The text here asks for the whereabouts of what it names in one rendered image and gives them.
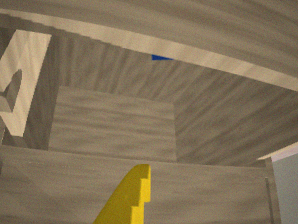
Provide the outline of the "wooden chest of drawers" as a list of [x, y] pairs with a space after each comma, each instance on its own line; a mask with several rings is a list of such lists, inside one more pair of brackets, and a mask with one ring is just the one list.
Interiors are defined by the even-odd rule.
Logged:
[[265, 178], [271, 224], [281, 224], [278, 194], [271, 157], [245, 167], [235, 167], [130, 160], [22, 148], [18, 147], [0, 115], [0, 175], [4, 159], [116, 172], [129, 172], [138, 164], [149, 164], [150, 174]]

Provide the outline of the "blue nine-volt battery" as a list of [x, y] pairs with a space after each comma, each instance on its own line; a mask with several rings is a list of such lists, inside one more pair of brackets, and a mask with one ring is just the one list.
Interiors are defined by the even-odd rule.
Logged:
[[174, 60], [174, 59], [152, 55], [152, 60]]

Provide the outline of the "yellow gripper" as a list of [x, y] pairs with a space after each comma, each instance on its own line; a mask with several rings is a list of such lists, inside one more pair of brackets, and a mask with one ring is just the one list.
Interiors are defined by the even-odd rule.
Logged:
[[93, 224], [143, 224], [150, 201], [150, 165], [134, 166], [117, 186]]

